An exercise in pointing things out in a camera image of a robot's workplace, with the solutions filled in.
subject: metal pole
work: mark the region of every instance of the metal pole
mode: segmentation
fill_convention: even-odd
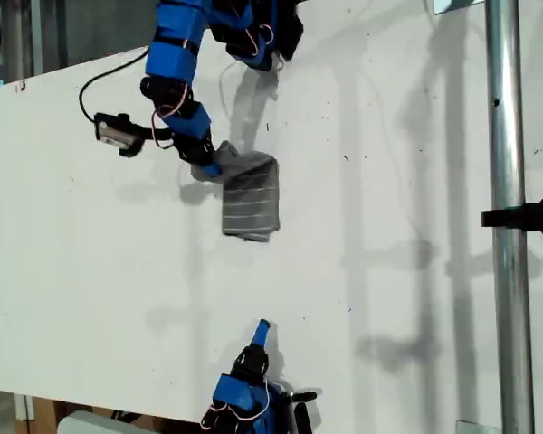
[[[493,209],[525,202],[519,3],[486,0]],[[496,229],[493,264],[503,434],[533,434],[533,379],[525,232]]]

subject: gray fabric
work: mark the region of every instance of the gray fabric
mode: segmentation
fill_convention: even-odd
[[[224,187],[222,230],[224,235],[266,242],[280,229],[280,177],[278,162],[263,152],[240,154],[223,142],[215,152],[222,174],[205,175],[201,167],[191,173],[198,181],[211,181]]]

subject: black cable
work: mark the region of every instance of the black cable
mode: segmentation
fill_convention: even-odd
[[[148,48],[141,54],[139,55],[137,58],[133,59],[132,61],[128,61],[127,63],[124,63],[120,66],[118,66],[117,68],[113,68],[112,70],[110,71],[107,71],[107,72],[103,72],[102,74],[99,74],[93,78],[91,78],[89,81],[87,81],[84,86],[82,86],[82,89],[81,91],[79,92],[79,104],[81,105],[81,110],[82,110],[82,114],[85,116],[86,119],[88,119],[91,123],[94,124],[94,119],[91,118],[91,116],[89,115],[89,113],[87,113],[87,110],[86,108],[84,107],[84,102],[82,100],[82,97],[84,95],[84,91],[92,84],[94,83],[96,80],[99,80],[99,79],[102,79],[104,77],[107,77],[109,76],[110,74],[114,74],[115,72],[119,72],[120,70],[124,70],[125,68],[128,68],[129,66],[137,63],[138,61],[141,61],[143,59],[145,59],[145,57],[148,55]]]
[[[28,414],[28,397],[24,396],[24,409],[26,410],[26,434],[30,434],[30,414]]]

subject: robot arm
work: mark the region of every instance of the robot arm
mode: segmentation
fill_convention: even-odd
[[[270,361],[264,346],[269,330],[270,323],[261,320],[252,342],[235,359],[230,374],[222,374],[213,405],[200,422],[202,430],[213,434],[312,432],[305,402],[315,400],[317,393],[288,393],[266,377]]]
[[[274,52],[289,61],[300,41],[303,25],[296,13],[300,1],[161,0],[146,77],[140,85],[143,95],[155,105],[153,127],[132,124],[125,114],[97,114],[97,138],[119,147],[125,157],[137,155],[146,139],[173,140],[181,159],[203,167],[207,175],[219,175],[211,120],[193,94],[203,33],[209,27],[235,59],[250,68],[269,71]],[[168,128],[155,128],[157,116]]]
[[[211,120],[203,105],[193,100],[192,90],[210,10],[211,0],[161,1],[141,92],[173,131],[181,159],[202,166],[209,175],[219,175],[213,163]]]

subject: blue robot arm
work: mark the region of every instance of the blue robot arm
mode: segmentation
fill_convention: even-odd
[[[222,374],[215,388],[213,405],[201,420],[201,428],[213,434],[287,434],[293,403],[315,400],[315,392],[287,393],[267,380],[269,358],[264,346],[270,323],[264,319],[253,340],[235,359],[229,375]],[[296,427],[300,434],[311,433],[305,408],[296,406]]]
[[[279,1],[161,0],[157,7],[157,30],[141,92],[154,102],[156,113],[171,130],[181,159],[202,166],[208,175],[219,175],[211,120],[193,98],[204,30],[210,28],[235,59],[269,71],[272,53],[290,60],[303,33],[296,14],[298,0],[284,0],[282,7]]]

